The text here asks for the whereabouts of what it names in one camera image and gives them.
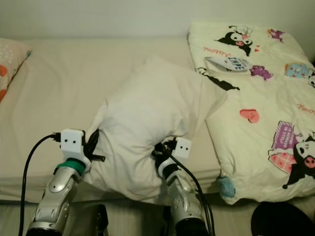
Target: black fabric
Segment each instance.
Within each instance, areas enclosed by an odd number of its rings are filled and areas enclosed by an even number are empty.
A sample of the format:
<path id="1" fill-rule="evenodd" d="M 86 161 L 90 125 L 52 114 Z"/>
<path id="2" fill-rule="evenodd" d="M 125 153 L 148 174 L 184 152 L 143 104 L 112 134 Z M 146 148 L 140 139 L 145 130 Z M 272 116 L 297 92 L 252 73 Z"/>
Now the black fabric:
<path id="1" fill-rule="evenodd" d="M 261 203 L 252 215 L 253 236 L 315 236 L 315 226 L 289 203 Z"/>

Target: pink heart print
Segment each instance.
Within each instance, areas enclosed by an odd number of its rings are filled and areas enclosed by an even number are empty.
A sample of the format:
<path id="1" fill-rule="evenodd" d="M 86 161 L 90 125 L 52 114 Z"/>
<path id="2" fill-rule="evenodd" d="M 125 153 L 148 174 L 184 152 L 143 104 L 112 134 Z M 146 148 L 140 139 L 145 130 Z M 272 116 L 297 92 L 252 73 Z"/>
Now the pink heart print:
<path id="1" fill-rule="evenodd" d="M 259 121 L 259 114 L 255 109 L 242 109 L 240 115 L 248 119 L 250 123 L 257 123 Z"/>

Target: gray floor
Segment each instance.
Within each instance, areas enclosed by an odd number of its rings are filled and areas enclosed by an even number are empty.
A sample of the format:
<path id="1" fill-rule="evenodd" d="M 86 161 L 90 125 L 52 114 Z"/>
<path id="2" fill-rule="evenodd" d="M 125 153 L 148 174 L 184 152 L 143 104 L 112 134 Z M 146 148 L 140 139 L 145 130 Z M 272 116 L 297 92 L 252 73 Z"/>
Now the gray floor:
<path id="1" fill-rule="evenodd" d="M 208 201 L 212 202 L 217 236 L 251 236 L 251 216 L 258 203 L 253 201 L 240 201 L 233 206 L 225 204 L 218 195 L 211 195 Z M 312 220 L 315 213 L 315 196 L 294 199 L 290 201 Z M 110 236 L 158 236 L 163 226 L 161 206 L 144 204 L 130 200 L 118 200 L 105 203 Z M 73 214 L 82 205 L 74 206 Z M 26 228 L 32 219 L 36 205 L 26 206 Z M 19 225 L 19 206 L 0 206 L 0 235 L 17 236 Z M 84 230 L 76 228 L 72 235 L 81 236 Z"/>

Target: black wire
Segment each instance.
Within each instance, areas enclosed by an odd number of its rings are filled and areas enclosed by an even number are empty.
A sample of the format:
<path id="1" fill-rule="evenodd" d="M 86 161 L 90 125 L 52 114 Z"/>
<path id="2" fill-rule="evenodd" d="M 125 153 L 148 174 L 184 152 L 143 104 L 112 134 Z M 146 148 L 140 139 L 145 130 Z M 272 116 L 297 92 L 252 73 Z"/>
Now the black wire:
<path id="1" fill-rule="evenodd" d="M 24 227 L 24 206 L 25 206 L 25 192 L 26 192 L 26 177 L 27 172 L 29 168 L 29 163 L 31 161 L 31 158 L 36 150 L 36 148 L 45 140 L 54 138 L 55 134 L 48 135 L 35 144 L 35 146 L 32 148 L 31 152 L 29 153 L 28 159 L 26 160 L 24 172 L 23 172 L 23 180 L 22 180 L 22 194 L 21 194 L 21 209 L 20 209 L 20 229 L 19 229 L 19 236 L 23 235 L 23 227 Z"/>
<path id="2" fill-rule="evenodd" d="M 210 232 L 211 236 L 216 236 L 216 232 L 215 232 L 215 226 L 214 226 L 214 220 L 213 220 L 213 213 L 212 213 L 212 209 L 211 206 L 207 203 L 206 198 L 204 193 L 202 192 L 202 189 L 200 187 L 200 184 L 197 180 L 197 178 L 193 175 L 193 173 L 191 173 L 182 163 L 180 163 L 174 156 L 172 156 L 168 150 L 165 150 L 168 154 L 169 157 L 178 165 L 180 166 L 185 172 L 187 172 L 187 174 L 192 178 L 192 180 L 194 181 L 194 183 L 197 186 L 204 210 L 205 210 L 205 215 L 206 215 L 206 221 L 207 221 L 207 226 L 208 226 L 208 230 Z"/>

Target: patterned pillow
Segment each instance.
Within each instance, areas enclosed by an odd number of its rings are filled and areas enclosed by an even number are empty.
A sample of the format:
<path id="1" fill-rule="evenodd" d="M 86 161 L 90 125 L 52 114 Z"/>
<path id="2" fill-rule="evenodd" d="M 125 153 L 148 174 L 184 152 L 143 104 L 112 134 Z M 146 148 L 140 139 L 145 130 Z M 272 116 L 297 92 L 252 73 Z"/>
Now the patterned pillow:
<path id="1" fill-rule="evenodd" d="M 31 54 L 29 45 L 0 38 L 0 102 L 23 61 Z"/>

